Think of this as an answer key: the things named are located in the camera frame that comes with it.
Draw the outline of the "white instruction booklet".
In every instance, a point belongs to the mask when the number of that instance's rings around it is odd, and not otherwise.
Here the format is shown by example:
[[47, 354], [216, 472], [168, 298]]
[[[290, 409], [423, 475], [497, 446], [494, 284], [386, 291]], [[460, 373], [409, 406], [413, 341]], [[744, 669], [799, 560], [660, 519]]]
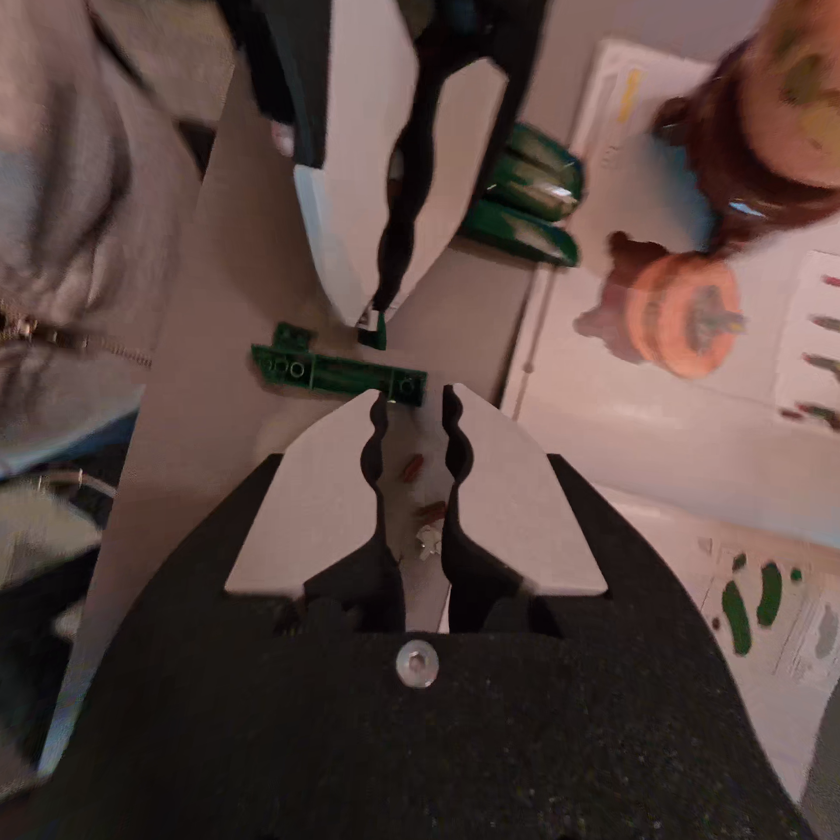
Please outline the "white instruction booklet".
[[776, 235], [730, 262], [745, 332], [698, 381], [613, 355], [575, 320], [600, 302], [616, 230], [675, 252], [708, 215], [657, 106], [710, 65], [614, 38], [597, 47], [571, 148], [587, 196], [577, 269], [542, 275], [502, 411], [565, 457], [672, 567], [701, 610], [784, 787], [838, 807], [838, 221]]

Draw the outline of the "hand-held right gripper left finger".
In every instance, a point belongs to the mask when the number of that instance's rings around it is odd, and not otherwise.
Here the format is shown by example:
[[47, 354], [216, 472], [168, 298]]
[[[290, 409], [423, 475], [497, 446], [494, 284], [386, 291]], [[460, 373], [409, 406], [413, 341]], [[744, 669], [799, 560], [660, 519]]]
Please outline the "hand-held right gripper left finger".
[[403, 598], [378, 487], [386, 405], [384, 393], [367, 390], [289, 445], [225, 582], [227, 594]]

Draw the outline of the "grey desk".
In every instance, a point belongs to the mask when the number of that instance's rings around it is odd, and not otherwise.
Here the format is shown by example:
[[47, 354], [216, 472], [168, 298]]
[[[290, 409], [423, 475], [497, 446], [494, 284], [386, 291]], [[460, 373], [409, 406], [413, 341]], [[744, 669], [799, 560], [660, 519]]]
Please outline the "grey desk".
[[[262, 385], [279, 321], [372, 351], [313, 265], [292, 163], [235, 71], [48, 738], [37, 838], [838, 838], [784, 787], [701, 610], [603, 492], [549, 457], [597, 596], [513, 575], [477, 629], [340, 599], [230, 595], [289, 445], [347, 397]], [[537, 271], [464, 238], [397, 310], [385, 362], [430, 374], [382, 449], [446, 454], [444, 389], [502, 413]]]

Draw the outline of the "long green leaf piece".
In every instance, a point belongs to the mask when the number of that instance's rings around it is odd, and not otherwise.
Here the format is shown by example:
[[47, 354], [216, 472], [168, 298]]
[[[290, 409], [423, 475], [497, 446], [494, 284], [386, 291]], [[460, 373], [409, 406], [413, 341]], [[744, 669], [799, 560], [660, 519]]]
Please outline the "long green leaf piece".
[[252, 344], [251, 360], [263, 381], [348, 397], [374, 390], [390, 403], [415, 408], [425, 403], [426, 372], [316, 353], [310, 347], [315, 337], [309, 329], [279, 322], [270, 344]]

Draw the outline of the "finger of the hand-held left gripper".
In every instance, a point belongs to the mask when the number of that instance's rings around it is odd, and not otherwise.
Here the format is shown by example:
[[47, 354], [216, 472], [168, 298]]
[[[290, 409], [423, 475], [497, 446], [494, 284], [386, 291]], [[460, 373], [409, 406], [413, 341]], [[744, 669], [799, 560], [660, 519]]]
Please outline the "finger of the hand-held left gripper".
[[293, 179], [320, 285], [351, 328], [380, 284], [387, 175], [417, 74], [397, 2], [332, 2], [324, 160], [296, 164]]
[[486, 57], [445, 81], [434, 119], [432, 181], [416, 217], [412, 257], [385, 312], [387, 322], [446, 250], [467, 214], [507, 85], [507, 75]]

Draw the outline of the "peach pot on brown base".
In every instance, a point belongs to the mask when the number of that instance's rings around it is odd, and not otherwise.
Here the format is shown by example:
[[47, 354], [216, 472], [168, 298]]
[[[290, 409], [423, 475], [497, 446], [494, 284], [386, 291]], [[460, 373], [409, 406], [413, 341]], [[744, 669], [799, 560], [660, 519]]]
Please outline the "peach pot on brown base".
[[759, 29], [651, 133], [686, 153], [724, 258], [839, 208], [839, 2], [774, 3]]

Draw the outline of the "dark green curved leaf piece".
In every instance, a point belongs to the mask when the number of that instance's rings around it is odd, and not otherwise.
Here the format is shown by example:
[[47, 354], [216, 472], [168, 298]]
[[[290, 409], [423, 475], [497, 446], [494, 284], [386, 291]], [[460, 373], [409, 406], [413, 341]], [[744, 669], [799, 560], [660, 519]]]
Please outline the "dark green curved leaf piece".
[[583, 173], [577, 164], [555, 172], [505, 155], [490, 177], [485, 198], [542, 221], [559, 223], [577, 209], [583, 190]]
[[581, 260], [578, 245], [563, 227], [486, 198], [470, 208], [458, 234], [537, 264], [575, 268]]
[[559, 141], [526, 122], [516, 122], [506, 150], [538, 168], [563, 178], [583, 180], [582, 162]]

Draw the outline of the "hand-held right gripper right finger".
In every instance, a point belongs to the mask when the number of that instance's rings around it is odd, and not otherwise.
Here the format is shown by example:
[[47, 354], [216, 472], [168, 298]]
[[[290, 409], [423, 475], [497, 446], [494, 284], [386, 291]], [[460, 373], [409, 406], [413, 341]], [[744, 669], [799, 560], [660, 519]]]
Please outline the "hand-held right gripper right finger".
[[593, 551], [533, 437], [460, 383], [444, 388], [442, 424], [454, 535], [536, 595], [605, 594]]

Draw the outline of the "grey zip hoodie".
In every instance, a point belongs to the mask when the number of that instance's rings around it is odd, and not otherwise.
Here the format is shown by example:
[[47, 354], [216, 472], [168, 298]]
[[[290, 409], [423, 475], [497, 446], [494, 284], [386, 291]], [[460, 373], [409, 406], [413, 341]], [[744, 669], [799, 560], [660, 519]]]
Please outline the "grey zip hoodie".
[[137, 410], [201, 180], [90, 2], [2, 2], [3, 478]]

